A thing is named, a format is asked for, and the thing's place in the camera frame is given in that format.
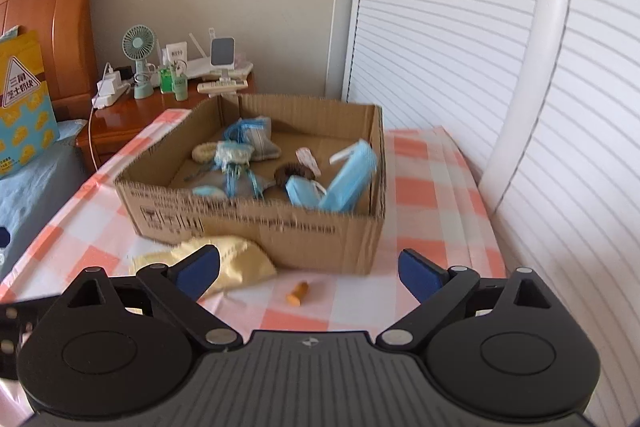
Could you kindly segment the blue bed sheet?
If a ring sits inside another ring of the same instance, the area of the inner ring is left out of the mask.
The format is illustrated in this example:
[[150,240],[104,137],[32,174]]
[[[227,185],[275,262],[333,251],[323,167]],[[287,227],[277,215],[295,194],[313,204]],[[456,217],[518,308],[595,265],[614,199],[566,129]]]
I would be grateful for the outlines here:
[[60,137],[26,167],[1,180],[1,226],[10,240],[1,249],[4,279],[28,246],[88,179],[77,135],[86,127],[82,119],[58,124]]

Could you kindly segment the brown hair scrunchie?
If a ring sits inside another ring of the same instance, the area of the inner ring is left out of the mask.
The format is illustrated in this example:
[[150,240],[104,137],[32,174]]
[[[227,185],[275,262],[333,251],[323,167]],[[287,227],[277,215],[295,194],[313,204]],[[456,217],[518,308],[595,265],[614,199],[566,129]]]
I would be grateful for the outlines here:
[[290,179],[291,176],[298,176],[299,178],[309,181],[314,181],[314,179],[316,179],[314,172],[300,162],[288,162],[287,164],[278,167],[273,173],[273,176],[274,182],[276,182],[277,186],[280,188],[285,188],[285,185],[288,183],[288,179]]

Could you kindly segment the cream knitted hair scrunchie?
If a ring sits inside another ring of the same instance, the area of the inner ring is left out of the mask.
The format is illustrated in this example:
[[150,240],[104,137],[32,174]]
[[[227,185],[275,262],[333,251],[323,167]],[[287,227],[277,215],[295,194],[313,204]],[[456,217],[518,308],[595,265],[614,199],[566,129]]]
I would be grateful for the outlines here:
[[191,152],[191,158],[193,161],[200,165],[208,164],[215,159],[217,152],[216,142],[205,142],[198,144]]

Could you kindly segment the phone stand mirror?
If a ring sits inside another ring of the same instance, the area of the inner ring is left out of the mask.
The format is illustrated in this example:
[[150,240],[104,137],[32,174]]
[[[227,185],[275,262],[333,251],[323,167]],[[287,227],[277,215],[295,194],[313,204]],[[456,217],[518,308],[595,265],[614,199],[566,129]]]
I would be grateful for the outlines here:
[[235,38],[216,37],[210,42],[210,64],[219,72],[220,80],[229,80],[235,69]]

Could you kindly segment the blue drawstring pouch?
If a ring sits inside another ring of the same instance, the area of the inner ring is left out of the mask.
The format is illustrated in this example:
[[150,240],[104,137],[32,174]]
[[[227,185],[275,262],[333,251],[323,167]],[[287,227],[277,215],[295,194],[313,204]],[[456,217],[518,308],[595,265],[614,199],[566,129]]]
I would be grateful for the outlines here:
[[253,147],[241,142],[240,124],[243,119],[224,130],[222,140],[217,143],[217,152],[214,159],[214,170],[235,173],[241,169],[252,170]]

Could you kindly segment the wooden nightstand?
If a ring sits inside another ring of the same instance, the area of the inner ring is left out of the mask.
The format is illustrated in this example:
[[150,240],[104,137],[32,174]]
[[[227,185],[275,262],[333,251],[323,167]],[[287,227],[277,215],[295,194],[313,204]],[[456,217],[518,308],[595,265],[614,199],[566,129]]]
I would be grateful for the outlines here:
[[96,172],[165,110],[192,109],[206,100],[207,96],[196,90],[199,83],[198,79],[189,81],[189,98],[186,101],[178,102],[172,94],[160,91],[143,100],[136,100],[127,93],[114,105],[97,109],[87,126],[76,136],[76,146],[81,151],[88,173]]

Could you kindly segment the green tube bottle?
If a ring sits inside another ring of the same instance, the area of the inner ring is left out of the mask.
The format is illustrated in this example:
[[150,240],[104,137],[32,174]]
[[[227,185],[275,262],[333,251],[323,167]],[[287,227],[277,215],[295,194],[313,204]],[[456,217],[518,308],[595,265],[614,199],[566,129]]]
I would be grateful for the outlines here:
[[188,95],[188,77],[186,77],[186,64],[179,62],[171,69],[172,92],[178,102],[186,101]]

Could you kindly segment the yellow cleaning cloth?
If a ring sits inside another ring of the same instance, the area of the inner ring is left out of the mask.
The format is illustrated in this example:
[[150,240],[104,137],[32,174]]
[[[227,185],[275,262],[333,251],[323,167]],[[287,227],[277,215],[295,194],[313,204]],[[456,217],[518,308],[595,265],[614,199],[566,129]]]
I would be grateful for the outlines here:
[[154,263],[163,263],[171,268],[203,247],[215,247],[219,260],[208,258],[195,262],[193,267],[178,276],[176,282],[186,295],[194,299],[254,285],[277,274],[276,267],[262,248],[248,239],[233,235],[193,237],[170,251],[134,257],[130,273],[136,274]]

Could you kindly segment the small orange earplug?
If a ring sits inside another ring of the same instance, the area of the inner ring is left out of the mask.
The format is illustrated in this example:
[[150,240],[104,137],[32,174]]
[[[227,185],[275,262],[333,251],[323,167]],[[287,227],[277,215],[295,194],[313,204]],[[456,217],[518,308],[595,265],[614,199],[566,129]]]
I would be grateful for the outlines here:
[[301,281],[286,295],[286,301],[290,306],[300,307],[309,291],[309,284]]

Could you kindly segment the grey sachet bag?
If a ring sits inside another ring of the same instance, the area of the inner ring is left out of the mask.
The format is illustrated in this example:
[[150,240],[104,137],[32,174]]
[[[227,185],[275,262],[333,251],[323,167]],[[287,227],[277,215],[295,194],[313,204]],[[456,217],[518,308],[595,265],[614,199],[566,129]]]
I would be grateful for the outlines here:
[[228,198],[262,198],[268,188],[275,186],[273,180],[258,176],[253,171],[241,169],[235,173],[212,170],[186,182],[186,188],[213,185],[224,190]]
[[252,161],[278,159],[282,152],[274,143],[271,131],[271,119],[260,116],[243,119],[240,124],[241,142],[253,147]]

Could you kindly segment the blue surgical face mask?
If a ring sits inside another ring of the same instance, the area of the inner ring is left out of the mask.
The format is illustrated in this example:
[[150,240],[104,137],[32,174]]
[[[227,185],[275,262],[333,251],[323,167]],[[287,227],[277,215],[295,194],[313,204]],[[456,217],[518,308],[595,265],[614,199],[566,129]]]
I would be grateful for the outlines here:
[[363,140],[334,154],[330,161],[344,161],[344,165],[324,191],[317,183],[301,176],[290,176],[285,192],[294,206],[327,212],[352,212],[378,169],[378,156]]

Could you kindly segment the cardboard box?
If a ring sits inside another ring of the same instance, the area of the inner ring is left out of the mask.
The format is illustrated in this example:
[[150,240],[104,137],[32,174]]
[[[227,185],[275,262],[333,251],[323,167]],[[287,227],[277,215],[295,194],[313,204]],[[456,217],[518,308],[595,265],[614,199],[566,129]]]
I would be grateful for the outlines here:
[[[200,195],[226,187],[220,169],[200,165],[194,147],[219,142],[239,120],[267,117],[276,159],[252,161],[232,196]],[[318,162],[318,182],[329,187],[340,172],[331,157],[359,141],[378,158],[372,180],[354,209],[329,212],[294,206],[276,179],[308,148]],[[162,139],[140,153],[115,179],[137,233],[164,244],[235,235],[258,244],[279,267],[337,274],[371,271],[385,219],[382,110],[375,105],[275,94],[224,95],[206,100]]]

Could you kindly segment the white wifi router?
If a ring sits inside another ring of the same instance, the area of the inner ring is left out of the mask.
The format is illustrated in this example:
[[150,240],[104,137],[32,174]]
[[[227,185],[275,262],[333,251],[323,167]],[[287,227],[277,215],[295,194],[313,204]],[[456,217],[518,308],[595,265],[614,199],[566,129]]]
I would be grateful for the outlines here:
[[[216,35],[216,31],[213,27],[208,30],[209,35],[209,51],[206,52],[204,48],[198,42],[198,39],[194,37],[194,35],[190,35],[191,41],[194,46],[198,49],[198,53],[201,54],[200,58],[196,58],[195,60],[191,60],[186,63],[186,77],[189,79],[193,78],[219,78],[219,72],[213,69],[210,64],[210,42],[213,38],[218,37]],[[236,53],[235,46],[235,69],[230,72],[230,78],[234,79],[245,79],[253,72],[254,64],[250,61],[245,60],[244,57]]]

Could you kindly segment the green small bottle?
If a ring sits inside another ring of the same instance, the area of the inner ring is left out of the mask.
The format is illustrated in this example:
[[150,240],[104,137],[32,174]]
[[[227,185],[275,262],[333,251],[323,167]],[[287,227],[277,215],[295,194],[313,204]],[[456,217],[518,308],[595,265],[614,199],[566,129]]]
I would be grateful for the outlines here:
[[168,94],[174,92],[172,90],[172,85],[174,82],[172,81],[172,67],[164,66],[158,71],[158,78],[160,78],[160,92],[163,94]]

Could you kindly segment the white remote control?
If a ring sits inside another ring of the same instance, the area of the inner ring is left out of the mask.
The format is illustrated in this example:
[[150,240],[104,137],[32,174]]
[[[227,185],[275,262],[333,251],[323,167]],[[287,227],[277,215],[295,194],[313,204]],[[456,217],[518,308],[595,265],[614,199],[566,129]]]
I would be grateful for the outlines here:
[[227,93],[235,93],[238,91],[246,90],[247,88],[247,80],[219,79],[215,81],[201,82],[198,84],[198,87],[196,87],[196,90],[198,90],[198,93],[201,94],[215,96]]

